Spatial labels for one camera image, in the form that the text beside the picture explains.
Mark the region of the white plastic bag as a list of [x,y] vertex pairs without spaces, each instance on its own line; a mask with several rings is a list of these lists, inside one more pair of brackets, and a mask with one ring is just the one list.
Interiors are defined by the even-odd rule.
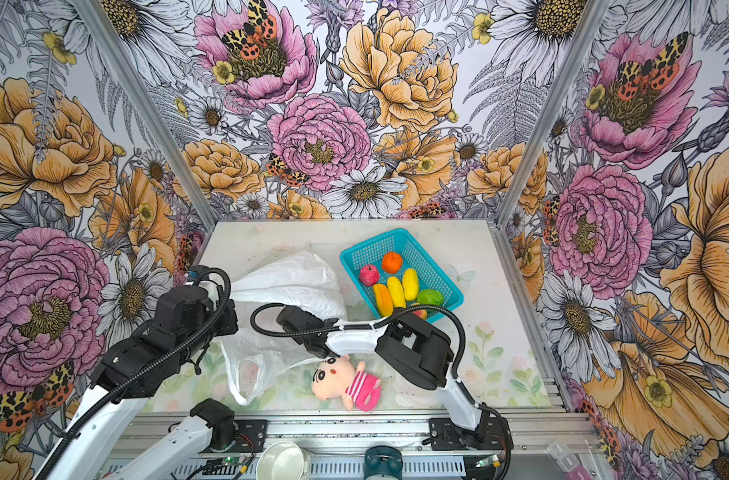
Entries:
[[322,335],[346,320],[338,276],[320,256],[301,251],[232,282],[238,332],[218,340],[228,389],[240,406],[263,396],[286,372],[326,357]]

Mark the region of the pink toy fruit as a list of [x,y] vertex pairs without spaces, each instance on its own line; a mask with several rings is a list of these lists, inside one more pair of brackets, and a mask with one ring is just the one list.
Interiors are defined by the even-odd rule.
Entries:
[[380,270],[373,264],[368,264],[360,268],[358,272],[358,280],[364,287],[372,287],[380,282]]

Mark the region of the yellow banana toy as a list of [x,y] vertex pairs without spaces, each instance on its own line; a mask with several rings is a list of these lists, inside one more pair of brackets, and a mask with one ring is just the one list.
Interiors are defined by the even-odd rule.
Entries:
[[388,287],[377,283],[373,286],[376,308],[381,317],[389,317],[394,313],[394,303]]

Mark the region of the small yellow lemon toy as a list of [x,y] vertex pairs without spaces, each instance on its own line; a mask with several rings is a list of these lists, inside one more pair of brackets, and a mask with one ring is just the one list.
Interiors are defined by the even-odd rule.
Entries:
[[387,280],[387,288],[389,290],[394,308],[406,308],[406,294],[401,280],[396,276],[389,277]]

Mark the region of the orange toy fruit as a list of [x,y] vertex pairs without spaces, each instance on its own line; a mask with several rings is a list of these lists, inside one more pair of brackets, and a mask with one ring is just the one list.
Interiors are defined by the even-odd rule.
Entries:
[[391,251],[384,255],[382,259],[382,268],[384,272],[390,275],[397,274],[404,265],[404,259],[401,254]]

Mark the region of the yellow toy fruit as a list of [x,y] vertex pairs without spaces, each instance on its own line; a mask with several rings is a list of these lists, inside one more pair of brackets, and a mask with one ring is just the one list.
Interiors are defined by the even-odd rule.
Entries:
[[420,293],[420,280],[416,269],[408,268],[404,272],[402,286],[405,299],[408,302],[416,301]]

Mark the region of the yellow red peach toy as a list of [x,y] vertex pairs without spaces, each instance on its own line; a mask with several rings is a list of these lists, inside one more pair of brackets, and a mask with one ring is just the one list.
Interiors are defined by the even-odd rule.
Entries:
[[[422,303],[419,302],[419,303],[414,303],[413,305],[411,305],[411,307],[413,307],[413,306],[422,306],[422,305],[424,305],[424,304],[422,304]],[[421,319],[424,319],[424,320],[427,320],[427,318],[429,316],[428,310],[426,310],[424,308],[422,308],[422,309],[416,309],[415,311],[413,311],[413,314],[415,314],[416,316],[418,316],[418,318],[421,318]]]

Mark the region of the green toy fruit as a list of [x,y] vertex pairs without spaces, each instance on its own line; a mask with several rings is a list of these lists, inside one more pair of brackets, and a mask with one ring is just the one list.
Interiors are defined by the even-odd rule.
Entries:
[[445,296],[442,292],[436,289],[423,289],[419,291],[416,302],[422,305],[443,306],[445,303]]

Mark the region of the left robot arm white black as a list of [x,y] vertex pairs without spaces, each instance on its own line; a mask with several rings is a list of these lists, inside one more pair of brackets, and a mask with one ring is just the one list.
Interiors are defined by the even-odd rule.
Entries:
[[162,294],[152,319],[108,348],[78,412],[36,479],[92,479],[158,388],[197,366],[212,340],[238,331],[230,282],[196,280]]

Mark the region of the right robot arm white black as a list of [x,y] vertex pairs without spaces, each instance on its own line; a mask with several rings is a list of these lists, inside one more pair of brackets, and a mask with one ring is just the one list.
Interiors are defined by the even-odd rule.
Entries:
[[452,348],[448,334],[418,314],[398,308],[372,322],[322,320],[296,306],[282,305],[276,322],[280,337],[290,338],[322,360],[312,376],[312,392],[322,401],[338,399],[348,410],[370,412],[384,391],[378,376],[356,354],[375,354],[416,388],[433,392],[448,413],[429,422],[427,439],[435,451],[510,452],[514,440],[509,422],[476,400],[458,368],[464,348]]

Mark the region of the pink plush doll toy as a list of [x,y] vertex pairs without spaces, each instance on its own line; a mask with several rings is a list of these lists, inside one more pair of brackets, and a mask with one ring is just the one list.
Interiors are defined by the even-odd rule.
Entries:
[[312,374],[312,393],[322,401],[340,399],[348,411],[371,412],[382,396],[382,381],[367,371],[364,361],[352,364],[350,356],[330,357]]

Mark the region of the teal plastic basket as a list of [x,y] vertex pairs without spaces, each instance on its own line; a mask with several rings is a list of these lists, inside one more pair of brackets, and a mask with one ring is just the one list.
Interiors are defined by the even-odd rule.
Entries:
[[[397,252],[402,255],[404,265],[395,275],[384,272],[382,259],[388,252]],[[340,263],[344,271],[354,281],[356,290],[362,296],[362,300],[371,310],[372,314],[380,316],[375,303],[373,286],[365,287],[358,280],[358,272],[362,266],[373,264],[380,270],[380,284],[387,286],[387,280],[391,276],[398,277],[401,282],[404,272],[408,268],[414,268],[418,272],[420,290],[436,289],[445,296],[444,308],[455,310],[464,301],[464,294],[453,280],[450,280],[439,264],[428,254],[428,251],[404,228],[398,228],[376,235],[368,240],[354,244],[340,252]]]

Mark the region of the white round bowl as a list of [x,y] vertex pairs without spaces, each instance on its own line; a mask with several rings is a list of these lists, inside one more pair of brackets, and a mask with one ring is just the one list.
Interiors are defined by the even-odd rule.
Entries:
[[256,480],[310,480],[311,477],[310,454],[294,442],[276,442],[258,458]]

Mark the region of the aluminium frame rail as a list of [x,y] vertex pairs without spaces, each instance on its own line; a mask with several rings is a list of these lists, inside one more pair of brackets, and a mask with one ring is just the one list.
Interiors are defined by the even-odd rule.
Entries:
[[[314,479],[360,479],[366,451],[375,446],[398,449],[406,479],[487,479],[496,467],[478,468],[477,462],[498,455],[511,479],[565,479],[547,447],[560,441],[570,447],[593,479],[613,478],[599,436],[588,416],[554,409],[505,410],[514,440],[510,452],[434,451],[423,441],[429,420],[445,418],[440,410],[383,411],[373,414],[333,412],[262,412],[238,414],[234,420],[268,421],[264,450],[280,441],[302,447],[312,460]],[[240,466],[244,478],[256,476],[260,454],[198,454],[202,436],[178,432],[180,415],[142,414],[124,430],[108,454],[96,479],[232,479]]]

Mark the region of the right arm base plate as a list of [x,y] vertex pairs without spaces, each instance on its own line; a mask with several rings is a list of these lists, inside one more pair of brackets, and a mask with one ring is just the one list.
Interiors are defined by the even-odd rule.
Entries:
[[460,428],[450,418],[431,418],[429,437],[423,444],[430,445],[434,451],[504,451],[514,448],[508,421],[486,417],[474,430]]

